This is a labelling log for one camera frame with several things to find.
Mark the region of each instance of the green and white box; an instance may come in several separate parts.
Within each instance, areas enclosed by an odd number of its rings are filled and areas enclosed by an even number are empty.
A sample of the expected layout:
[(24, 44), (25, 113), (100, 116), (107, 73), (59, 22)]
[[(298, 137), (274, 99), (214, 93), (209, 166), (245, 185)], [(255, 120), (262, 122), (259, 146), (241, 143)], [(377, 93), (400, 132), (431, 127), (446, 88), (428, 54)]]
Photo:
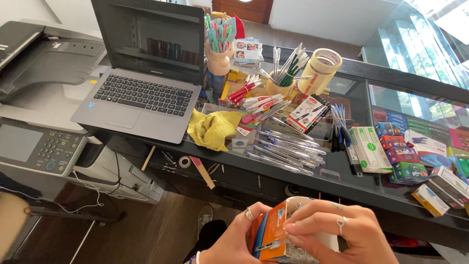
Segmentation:
[(352, 127), (350, 134), (363, 172), (390, 173), (393, 171), (372, 126)]

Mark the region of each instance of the laptop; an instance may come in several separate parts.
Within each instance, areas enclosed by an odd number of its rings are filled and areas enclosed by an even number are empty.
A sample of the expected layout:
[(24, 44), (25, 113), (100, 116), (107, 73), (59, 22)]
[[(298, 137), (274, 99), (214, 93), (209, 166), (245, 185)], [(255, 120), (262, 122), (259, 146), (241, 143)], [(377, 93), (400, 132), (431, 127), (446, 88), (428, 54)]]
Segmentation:
[(91, 2), (111, 67), (70, 120), (180, 143), (204, 79), (204, 10), (155, 0)]

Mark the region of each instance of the wooden door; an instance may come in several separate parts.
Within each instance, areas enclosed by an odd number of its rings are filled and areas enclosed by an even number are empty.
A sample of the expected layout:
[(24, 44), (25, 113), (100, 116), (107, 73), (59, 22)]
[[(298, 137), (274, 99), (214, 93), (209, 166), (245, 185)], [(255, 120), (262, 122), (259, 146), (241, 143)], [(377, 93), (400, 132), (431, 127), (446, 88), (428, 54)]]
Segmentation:
[(240, 19), (269, 24), (273, 0), (253, 0), (245, 3), (239, 0), (213, 0), (213, 10), (225, 12), (228, 16), (236, 14)]

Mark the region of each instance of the printer control panel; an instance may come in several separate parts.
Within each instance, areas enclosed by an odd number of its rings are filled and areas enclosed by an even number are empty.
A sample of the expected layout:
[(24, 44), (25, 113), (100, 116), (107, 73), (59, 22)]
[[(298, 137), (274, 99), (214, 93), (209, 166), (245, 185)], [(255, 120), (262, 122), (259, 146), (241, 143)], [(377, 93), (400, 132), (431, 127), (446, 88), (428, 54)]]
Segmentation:
[(76, 133), (0, 120), (0, 164), (67, 176), (87, 141)]

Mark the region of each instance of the red felt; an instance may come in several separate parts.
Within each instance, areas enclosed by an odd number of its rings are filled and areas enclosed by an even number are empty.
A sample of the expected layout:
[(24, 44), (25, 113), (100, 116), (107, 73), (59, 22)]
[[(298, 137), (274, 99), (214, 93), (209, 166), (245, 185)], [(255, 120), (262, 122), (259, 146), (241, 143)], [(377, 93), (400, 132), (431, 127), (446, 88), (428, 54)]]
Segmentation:
[(233, 14), (236, 21), (236, 36), (235, 39), (243, 39), (246, 37), (246, 32), (244, 31), (244, 23), (239, 19), (235, 14)]

